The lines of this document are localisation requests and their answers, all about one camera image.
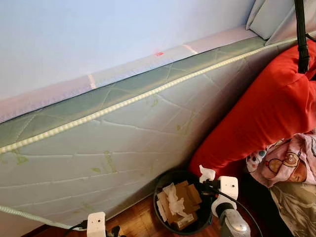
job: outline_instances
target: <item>wooden floor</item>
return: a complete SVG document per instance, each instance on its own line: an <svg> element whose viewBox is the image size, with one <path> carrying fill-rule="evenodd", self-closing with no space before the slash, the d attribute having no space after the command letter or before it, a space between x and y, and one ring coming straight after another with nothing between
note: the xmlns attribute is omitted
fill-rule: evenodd
<svg viewBox="0 0 316 237"><path fill-rule="evenodd" d="M111 230L114 226L120 226L121 235L127 237L178 237L168 231L156 217L152 196L146 198L130 209L106 222L106 229ZM65 230L55 227L38 229L38 233L29 233L23 237L62 237ZM72 231L67 237L86 237L85 232ZM220 237L218 219L213 219L213 224L202 232L192 237Z"/></svg>

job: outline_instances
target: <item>red cushion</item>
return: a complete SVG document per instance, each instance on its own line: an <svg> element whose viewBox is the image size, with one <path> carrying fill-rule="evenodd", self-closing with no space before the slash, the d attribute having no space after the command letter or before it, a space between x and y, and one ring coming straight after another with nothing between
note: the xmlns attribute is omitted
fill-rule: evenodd
<svg viewBox="0 0 316 237"><path fill-rule="evenodd" d="M191 172L200 175L202 164L229 175L234 164L224 167L230 162L315 128L316 82L310 79L316 73L316 43L309 40L308 45L309 72L297 72L297 46L276 57L196 151Z"/></svg>

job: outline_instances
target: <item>black trash bin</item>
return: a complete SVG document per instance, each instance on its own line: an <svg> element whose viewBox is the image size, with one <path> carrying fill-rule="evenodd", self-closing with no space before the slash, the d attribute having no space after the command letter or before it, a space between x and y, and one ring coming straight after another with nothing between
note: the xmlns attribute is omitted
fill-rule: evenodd
<svg viewBox="0 0 316 237"><path fill-rule="evenodd" d="M188 235L193 235L195 233L198 233L212 223L213 215L211 211L211 205L212 205L212 202L214 201L213 198L210 196L207 197L207 196L200 195L202 199L202 203L200 204L200 209L197 210L198 220L190 224L189 226L187 226L181 231L173 229L170 225L168 225L167 222L164 222L162 217L160 216L158 206L157 206L157 200L158 200L157 194L159 194L164 187L170 185L171 183L178 184L185 180L187 180L189 184L194 184L198 192L201 193L202 185L199 183L198 177L186 170L170 171L163 174L159 178L157 186L155 188L155 192L154 192L154 208L155 208L155 213L157 217L168 230L182 236L188 236Z"/></svg>

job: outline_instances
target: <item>mattress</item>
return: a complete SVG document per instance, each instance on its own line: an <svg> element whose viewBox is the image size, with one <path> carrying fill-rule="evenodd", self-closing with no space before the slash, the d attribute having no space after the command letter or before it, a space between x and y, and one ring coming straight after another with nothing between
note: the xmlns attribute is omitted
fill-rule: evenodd
<svg viewBox="0 0 316 237"><path fill-rule="evenodd" d="M316 186L280 182L270 192L282 220L294 236L316 236Z"/></svg>
<svg viewBox="0 0 316 237"><path fill-rule="evenodd" d="M160 174L185 164L294 43L241 40L0 124L0 205L67 225L97 211L111 218L150 194ZM7 237L41 225L0 217Z"/></svg>

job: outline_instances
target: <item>cartoon print fabric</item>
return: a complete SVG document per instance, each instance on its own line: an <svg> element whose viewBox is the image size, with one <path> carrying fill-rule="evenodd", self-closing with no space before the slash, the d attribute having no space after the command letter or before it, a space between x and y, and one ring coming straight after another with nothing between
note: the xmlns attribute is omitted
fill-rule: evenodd
<svg viewBox="0 0 316 237"><path fill-rule="evenodd" d="M296 134L246 159L252 177L266 187L280 181L316 185L316 135Z"/></svg>

